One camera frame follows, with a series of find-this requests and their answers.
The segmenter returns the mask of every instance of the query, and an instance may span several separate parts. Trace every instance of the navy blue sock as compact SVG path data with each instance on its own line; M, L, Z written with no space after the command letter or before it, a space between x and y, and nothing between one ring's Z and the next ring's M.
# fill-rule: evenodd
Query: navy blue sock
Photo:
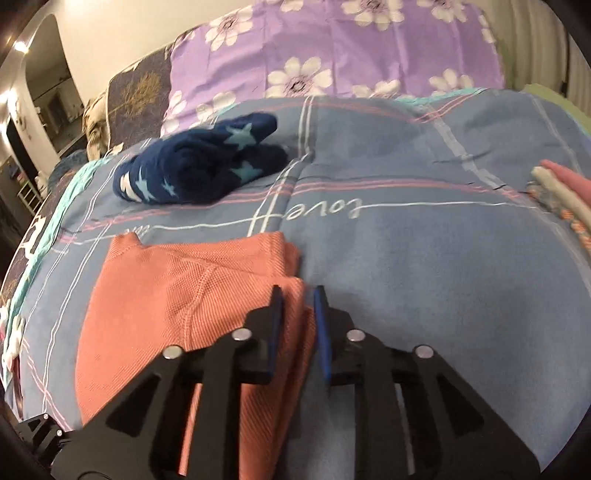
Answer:
M133 202L215 202L285 167L282 147L260 143L276 129L274 115L251 113L157 140L117 167L113 191Z

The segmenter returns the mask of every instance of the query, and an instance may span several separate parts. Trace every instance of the blue bedsheet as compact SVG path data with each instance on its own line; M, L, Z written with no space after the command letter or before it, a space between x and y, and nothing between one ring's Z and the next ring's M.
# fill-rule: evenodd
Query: blue bedsheet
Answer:
M24 413L80 427L77 342L111 238L214 242L282 230L301 276L387 345L434 346L537 455L555 457L591 404L591 270L566 224L520 192L540 160L591 176L576 124L532 96L487 90L425 104L244 102L274 113L293 159L211 206L130 204L101 166L67 210L24 300ZM352 479L353 394L314 363L281 478Z

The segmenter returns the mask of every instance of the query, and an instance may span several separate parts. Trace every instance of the metal screw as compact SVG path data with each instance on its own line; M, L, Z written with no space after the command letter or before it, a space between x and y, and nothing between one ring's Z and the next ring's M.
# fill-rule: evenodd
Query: metal screw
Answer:
M428 345L419 345L415 348L414 353L419 358L427 359L431 358L435 352L433 352L433 349Z
M166 360L173 360L183 354L183 349L178 345L168 345L162 352Z
M347 339L349 342L362 342L365 340L365 332L363 330L349 330L347 332Z
M252 332L248 328L239 328L232 332L232 338L237 342L244 342L252 336Z

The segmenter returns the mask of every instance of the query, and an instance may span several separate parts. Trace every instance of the folded pink towel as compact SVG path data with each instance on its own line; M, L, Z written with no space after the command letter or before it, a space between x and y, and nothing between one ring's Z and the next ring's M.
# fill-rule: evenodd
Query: folded pink towel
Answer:
M557 179L575 192L587 205L591 206L591 180L550 160L542 160L540 165L551 170Z

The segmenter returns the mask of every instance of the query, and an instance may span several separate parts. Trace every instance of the floor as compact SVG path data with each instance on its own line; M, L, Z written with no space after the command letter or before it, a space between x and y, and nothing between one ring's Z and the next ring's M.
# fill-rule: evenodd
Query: floor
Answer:
M75 119L70 125L64 127L57 137L51 140L56 152L66 148L71 142L80 137L82 132L82 116Z

